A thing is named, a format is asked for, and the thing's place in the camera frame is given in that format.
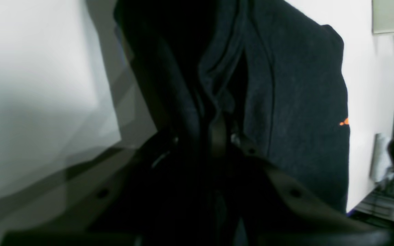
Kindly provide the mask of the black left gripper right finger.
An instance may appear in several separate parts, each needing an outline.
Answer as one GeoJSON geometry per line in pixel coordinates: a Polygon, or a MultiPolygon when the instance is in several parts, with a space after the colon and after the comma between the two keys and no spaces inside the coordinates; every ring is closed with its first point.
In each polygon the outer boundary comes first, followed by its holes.
{"type": "Polygon", "coordinates": [[[226,216],[217,246],[394,246],[394,232],[332,209],[270,163],[235,123],[208,126],[214,185],[226,216]]]}

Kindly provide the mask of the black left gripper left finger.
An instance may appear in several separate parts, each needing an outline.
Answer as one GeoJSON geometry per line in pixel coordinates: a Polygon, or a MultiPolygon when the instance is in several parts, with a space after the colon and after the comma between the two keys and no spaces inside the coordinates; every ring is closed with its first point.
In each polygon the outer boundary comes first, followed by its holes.
{"type": "Polygon", "coordinates": [[[3,246],[209,246],[214,202],[197,139],[162,130],[111,184],[51,222],[5,235],[3,246]]]}

